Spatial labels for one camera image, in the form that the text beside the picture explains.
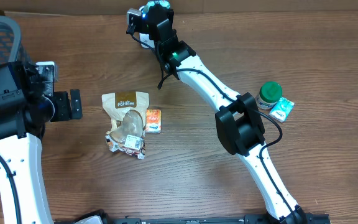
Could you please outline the beige granola bag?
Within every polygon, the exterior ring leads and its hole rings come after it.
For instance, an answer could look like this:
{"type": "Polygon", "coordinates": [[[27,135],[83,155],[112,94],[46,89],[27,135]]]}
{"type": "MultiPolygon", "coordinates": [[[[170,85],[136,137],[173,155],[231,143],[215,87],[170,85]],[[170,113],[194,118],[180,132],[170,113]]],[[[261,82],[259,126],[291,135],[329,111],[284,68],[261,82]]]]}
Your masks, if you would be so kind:
{"type": "Polygon", "coordinates": [[[101,100],[111,119],[111,130],[105,135],[109,150],[144,159],[149,94],[140,91],[108,93],[103,94],[101,100]]]}

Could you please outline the orange snack packet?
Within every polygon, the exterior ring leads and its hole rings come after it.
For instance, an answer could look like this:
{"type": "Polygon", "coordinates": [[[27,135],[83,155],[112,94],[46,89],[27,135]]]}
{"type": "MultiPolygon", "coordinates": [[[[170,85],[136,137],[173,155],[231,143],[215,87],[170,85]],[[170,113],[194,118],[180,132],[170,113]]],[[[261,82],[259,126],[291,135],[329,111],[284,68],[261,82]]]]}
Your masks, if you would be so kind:
{"type": "Polygon", "coordinates": [[[145,132],[159,134],[162,130],[162,112],[158,109],[146,111],[145,132]]]}

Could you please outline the green lid jar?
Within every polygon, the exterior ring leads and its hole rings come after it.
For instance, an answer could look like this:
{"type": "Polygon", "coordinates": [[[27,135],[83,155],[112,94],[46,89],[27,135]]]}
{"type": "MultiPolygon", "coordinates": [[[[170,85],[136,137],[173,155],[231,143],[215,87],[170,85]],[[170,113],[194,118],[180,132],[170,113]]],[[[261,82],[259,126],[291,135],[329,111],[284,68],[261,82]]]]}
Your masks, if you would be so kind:
{"type": "Polygon", "coordinates": [[[264,83],[259,94],[255,97],[257,106],[263,110],[272,109],[283,95],[283,90],[277,82],[264,83]]]}

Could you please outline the small teal white box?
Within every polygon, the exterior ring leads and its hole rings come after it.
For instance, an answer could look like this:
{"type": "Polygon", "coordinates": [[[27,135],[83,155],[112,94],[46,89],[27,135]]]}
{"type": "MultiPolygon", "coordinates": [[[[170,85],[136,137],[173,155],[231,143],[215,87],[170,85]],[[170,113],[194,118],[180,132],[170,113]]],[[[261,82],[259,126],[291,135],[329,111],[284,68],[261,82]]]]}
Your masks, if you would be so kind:
{"type": "Polygon", "coordinates": [[[275,106],[270,110],[269,115],[279,122],[283,123],[294,108],[295,103],[287,98],[281,97],[275,106]]]}

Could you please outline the teal snack packet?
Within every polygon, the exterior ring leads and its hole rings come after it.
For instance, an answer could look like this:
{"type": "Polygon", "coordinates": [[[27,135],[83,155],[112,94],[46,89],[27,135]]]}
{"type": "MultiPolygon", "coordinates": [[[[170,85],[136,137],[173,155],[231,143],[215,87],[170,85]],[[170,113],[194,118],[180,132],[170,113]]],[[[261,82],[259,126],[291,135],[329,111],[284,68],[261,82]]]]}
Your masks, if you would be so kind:
{"type": "Polygon", "coordinates": [[[143,11],[147,12],[151,7],[156,5],[162,6],[164,8],[170,9],[170,2],[167,0],[152,0],[148,1],[147,4],[143,7],[143,11]]]}

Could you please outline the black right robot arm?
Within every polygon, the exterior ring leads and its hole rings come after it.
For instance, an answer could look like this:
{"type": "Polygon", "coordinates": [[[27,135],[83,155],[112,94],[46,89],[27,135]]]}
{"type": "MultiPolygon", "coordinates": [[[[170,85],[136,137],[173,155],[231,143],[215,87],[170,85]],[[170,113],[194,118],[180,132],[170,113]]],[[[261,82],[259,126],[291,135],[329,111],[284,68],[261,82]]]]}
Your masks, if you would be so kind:
{"type": "Polygon", "coordinates": [[[141,10],[129,9],[127,33],[147,34],[162,70],[196,91],[215,112],[216,130],[225,150],[237,155],[250,172],[265,202],[269,223],[307,223],[307,217],[283,184],[269,156],[260,112],[250,93],[228,88],[203,64],[196,52],[179,40],[173,28],[174,10],[167,1],[149,1],[141,10]]]}

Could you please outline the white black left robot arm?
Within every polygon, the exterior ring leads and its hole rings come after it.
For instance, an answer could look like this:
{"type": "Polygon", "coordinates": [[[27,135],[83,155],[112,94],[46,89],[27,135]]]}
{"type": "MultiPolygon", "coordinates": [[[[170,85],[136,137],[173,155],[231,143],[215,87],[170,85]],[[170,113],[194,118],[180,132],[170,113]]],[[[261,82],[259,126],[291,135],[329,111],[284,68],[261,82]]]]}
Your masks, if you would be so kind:
{"type": "Polygon", "coordinates": [[[83,117],[80,91],[55,91],[54,62],[0,64],[0,196],[5,223],[52,223],[42,175],[48,122],[83,117]]]}

